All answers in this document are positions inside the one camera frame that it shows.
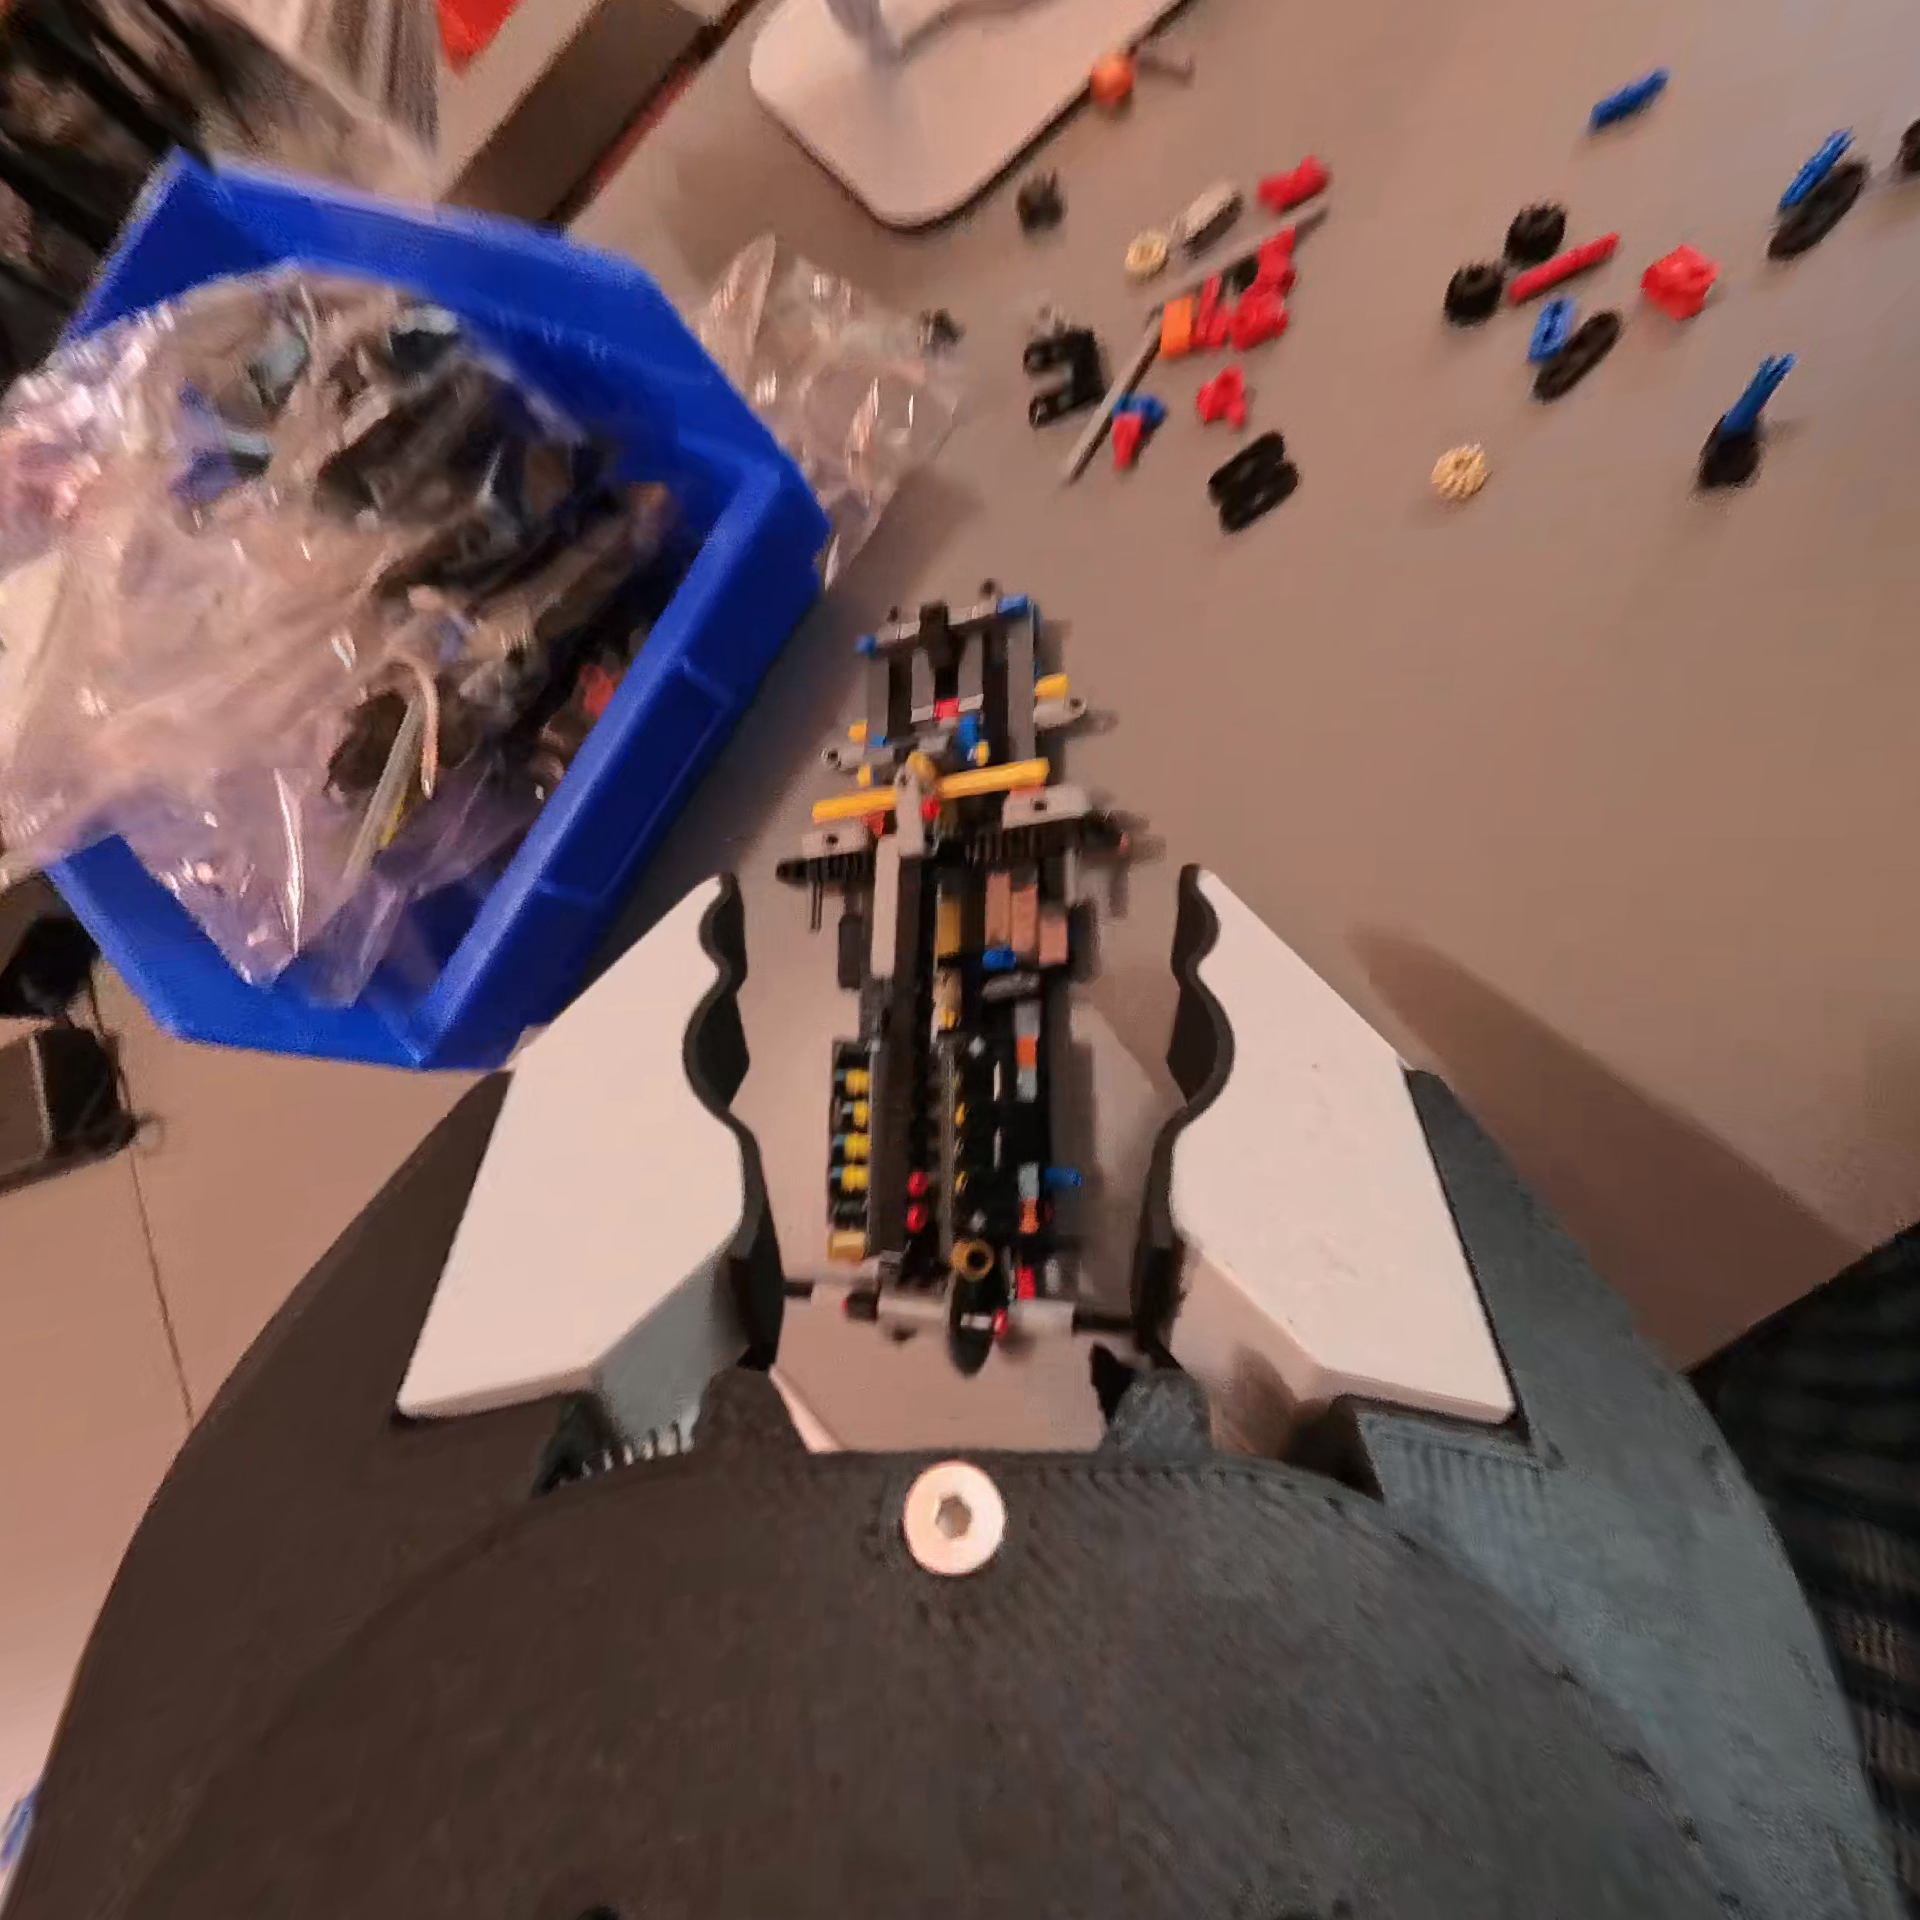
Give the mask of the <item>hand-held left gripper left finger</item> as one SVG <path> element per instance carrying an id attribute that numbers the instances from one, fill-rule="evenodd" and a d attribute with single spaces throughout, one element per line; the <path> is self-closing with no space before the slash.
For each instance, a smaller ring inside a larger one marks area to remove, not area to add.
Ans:
<path id="1" fill-rule="evenodd" d="M 777 1355 L 784 1274 L 736 1008 L 745 910 L 697 882 L 522 1046 L 397 1412 L 585 1397 L 619 1449 L 688 1449 L 706 1388 Z"/>

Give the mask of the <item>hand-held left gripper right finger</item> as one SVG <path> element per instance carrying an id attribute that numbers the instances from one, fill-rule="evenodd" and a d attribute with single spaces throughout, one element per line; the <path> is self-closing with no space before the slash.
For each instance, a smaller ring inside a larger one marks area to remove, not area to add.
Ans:
<path id="1" fill-rule="evenodd" d="M 1403 1058 L 1195 864 L 1169 970 L 1138 1343 L 1232 1452 L 1283 1455 L 1349 1402 L 1503 1428 L 1516 1397 Z"/>

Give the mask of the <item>lego vehicle chassis assembly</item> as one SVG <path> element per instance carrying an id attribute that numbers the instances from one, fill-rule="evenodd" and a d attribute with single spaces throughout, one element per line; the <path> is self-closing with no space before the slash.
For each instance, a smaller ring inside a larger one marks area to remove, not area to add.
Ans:
<path id="1" fill-rule="evenodd" d="M 1091 973 L 1086 868 L 1133 822 L 1065 774 L 1089 709 L 1030 595 L 895 608 L 858 636 L 865 709 L 824 745 L 780 882 L 836 905 L 824 1251 L 842 1310 L 937 1333 L 957 1377 L 1083 1330 L 1081 1166 L 1062 1102 L 1072 996 Z"/>

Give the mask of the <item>clear bag of lego parts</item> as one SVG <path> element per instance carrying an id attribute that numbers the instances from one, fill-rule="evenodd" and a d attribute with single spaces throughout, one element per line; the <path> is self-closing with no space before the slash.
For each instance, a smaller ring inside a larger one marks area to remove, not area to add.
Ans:
<path id="1" fill-rule="evenodd" d="M 277 267 L 4 396 L 4 892 L 120 840 L 249 985 L 427 985 L 700 553 L 397 284 Z"/>

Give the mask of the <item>long grey lego axle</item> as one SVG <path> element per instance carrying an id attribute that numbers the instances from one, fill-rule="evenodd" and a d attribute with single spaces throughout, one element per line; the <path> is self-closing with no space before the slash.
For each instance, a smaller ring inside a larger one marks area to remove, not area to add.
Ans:
<path id="1" fill-rule="evenodd" d="M 1081 428 L 1078 441 L 1072 446 L 1065 465 L 1060 468 L 1060 485 L 1072 487 L 1080 479 L 1086 468 L 1093 463 L 1097 450 L 1104 440 L 1110 434 L 1112 424 L 1118 416 L 1120 403 L 1131 398 L 1149 370 L 1153 370 L 1158 358 L 1162 343 L 1162 313 L 1149 318 L 1149 323 L 1142 327 L 1140 338 L 1131 352 L 1131 355 L 1122 363 L 1120 370 L 1113 375 L 1105 394 L 1097 400 L 1093 418 Z"/>
<path id="2" fill-rule="evenodd" d="M 1323 225 L 1330 209 L 1330 202 L 1322 198 L 1293 208 L 1291 219 L 1257 238 L 1232 240 L 1206 257 L 1177 261 L 1162 290 L 1149 295 L 1149 323 L 1156 326 L 1158 313 L 1168 304 L 1200 299 L 1206 284 L 1213 283 L 1219 283 L 1219 304 L 1234 307 L 1262 270 L 1289 261 L 1307 236 Z"/>

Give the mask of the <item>red lego axle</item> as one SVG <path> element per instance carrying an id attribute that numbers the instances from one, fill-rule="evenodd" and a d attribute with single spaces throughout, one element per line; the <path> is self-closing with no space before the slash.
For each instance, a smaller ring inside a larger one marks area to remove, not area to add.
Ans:
<path id="1" fill-rule="evenodd" d="M 1605 231 L 1521 270 L 1507 284 L 1503 298 L 1511 304 L 1523 304 L 1527 299 L 1542 298 L 1551 290 L 1607 266 L 1618 254 L 1618 250 L 1619 231 Z"/>

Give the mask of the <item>blue plastic bin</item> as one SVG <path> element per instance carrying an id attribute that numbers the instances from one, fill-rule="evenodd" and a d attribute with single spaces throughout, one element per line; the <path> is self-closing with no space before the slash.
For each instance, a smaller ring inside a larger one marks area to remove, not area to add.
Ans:
<path id="1" fill-rule="evenodd" d="M 820 592 L 826 517 L 669 294 L 638 264 L 518 220 L 409 208 L 251 165 L 169 159 L 67 340 L 221 276 L 367 270 L 478 323 L 539 390 L 609 431 L 619 463 L 689 494 L 700 534 L 606 713 L 424 985 L 373 974 L 352 1004 L 252 987 L 134 854 L 107 837 L 52 865 L 60 899 L 177 1039 L 322 1063 L 489 1072 L 579 993 L 660 844 Z"/>

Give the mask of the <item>black box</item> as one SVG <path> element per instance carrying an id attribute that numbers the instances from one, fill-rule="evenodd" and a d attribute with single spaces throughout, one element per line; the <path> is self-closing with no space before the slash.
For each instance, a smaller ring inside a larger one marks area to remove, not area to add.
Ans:
<path id="1" fill-rule="evenodd" d="M 102 1025 L 92 934 L 64 910 L 22 926 L 2 968 L 2 1194 L 108 1162 L 144 1131 Z"/>

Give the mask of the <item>blue plaid shirt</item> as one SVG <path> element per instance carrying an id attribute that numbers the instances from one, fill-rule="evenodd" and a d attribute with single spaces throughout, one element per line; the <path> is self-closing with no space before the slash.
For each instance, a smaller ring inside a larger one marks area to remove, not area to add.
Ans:
<path id="1" fill-rule="evenodd" d="M 1692 1370 L 1809 1596 L 1917 1913 L 1917 1228 Z"/>

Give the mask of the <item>empty clear plastic bag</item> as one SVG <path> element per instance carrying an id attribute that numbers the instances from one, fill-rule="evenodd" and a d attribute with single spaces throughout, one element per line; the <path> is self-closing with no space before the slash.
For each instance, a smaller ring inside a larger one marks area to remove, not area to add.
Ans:
<path id="1" fill-rule="evenodd" d="M 818 577 L 834 585 L 900 490 L 946 444 L 963 378 L 904 315 L 763 231 L 689 318 L 692 335 L 801 470 L 826 520 Z"/>

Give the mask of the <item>white monitor stand base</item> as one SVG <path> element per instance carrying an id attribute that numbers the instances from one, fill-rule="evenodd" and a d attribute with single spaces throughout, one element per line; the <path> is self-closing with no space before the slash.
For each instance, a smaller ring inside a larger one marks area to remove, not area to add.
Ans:
<path id="1" fill-rule="evenodd" d="M 879 225 L 972 204 L 1173 3 L 780 3 L 750 87 Z"/>

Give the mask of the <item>dark blurred object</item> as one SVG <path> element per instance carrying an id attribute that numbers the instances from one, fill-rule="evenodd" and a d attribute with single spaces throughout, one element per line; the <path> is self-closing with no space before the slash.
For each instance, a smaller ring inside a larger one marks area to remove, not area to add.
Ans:
<path id="1" fill-rule="evenodd" d="M 171 157 L 429 198 L 436 56 L 417 3 L 7 3 L 4 384 L 52 349 Z"/>

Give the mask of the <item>small black lego bracket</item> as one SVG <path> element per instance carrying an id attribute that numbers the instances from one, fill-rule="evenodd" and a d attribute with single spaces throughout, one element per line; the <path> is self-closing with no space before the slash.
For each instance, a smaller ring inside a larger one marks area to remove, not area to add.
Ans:
<path id="1" fill-rule="evenodd" d="M 1107 360 L 1097 329 L 1043 307 L 1019 352 L 1029 380 L 1026 424 L 1043 431 L 1091 414 L 1107 393 Z"/>

